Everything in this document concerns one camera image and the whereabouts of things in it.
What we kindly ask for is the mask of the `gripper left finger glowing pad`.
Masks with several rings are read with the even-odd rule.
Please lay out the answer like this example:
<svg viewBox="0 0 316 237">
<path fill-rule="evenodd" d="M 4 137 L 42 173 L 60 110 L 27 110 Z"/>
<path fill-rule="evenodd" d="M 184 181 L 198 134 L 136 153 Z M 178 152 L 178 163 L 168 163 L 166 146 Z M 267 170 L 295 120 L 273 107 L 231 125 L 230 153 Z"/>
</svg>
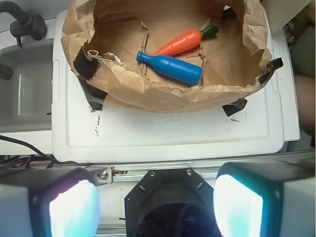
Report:
<svg viewBox="0 0 316 237">
<path fill-rule="evenodd" d="M 1 168 L 2 237 L 93 237 L 100 198 L 84 168 Z"/>
</svg>

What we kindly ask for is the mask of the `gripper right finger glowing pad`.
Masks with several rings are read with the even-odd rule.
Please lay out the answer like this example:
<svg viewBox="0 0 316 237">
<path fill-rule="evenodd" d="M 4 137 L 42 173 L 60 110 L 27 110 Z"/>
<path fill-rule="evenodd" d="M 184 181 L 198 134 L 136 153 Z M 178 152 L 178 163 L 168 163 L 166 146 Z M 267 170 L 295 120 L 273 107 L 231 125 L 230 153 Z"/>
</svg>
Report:
<svg viewBox="0 0 316 237">
<path fill-rule="evenodd" d="M 314 237 L 315 163 L 225 163 L 217 173 L 213 207 L 224 237 Z"/>
</svg>

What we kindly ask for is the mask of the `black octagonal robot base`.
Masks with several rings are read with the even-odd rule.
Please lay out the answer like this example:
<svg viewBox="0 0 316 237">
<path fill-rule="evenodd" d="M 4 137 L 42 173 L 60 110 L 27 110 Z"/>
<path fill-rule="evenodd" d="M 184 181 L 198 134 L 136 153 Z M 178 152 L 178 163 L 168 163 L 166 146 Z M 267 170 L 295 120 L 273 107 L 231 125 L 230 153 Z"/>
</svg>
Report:
<svg viewBox="0 0 316 237">
<path fill-rule="evenodd" d="M 128 237 L 220 237 L 214 189 L 184 169 L 147 173 L 124 199 Z"/>
</svg>

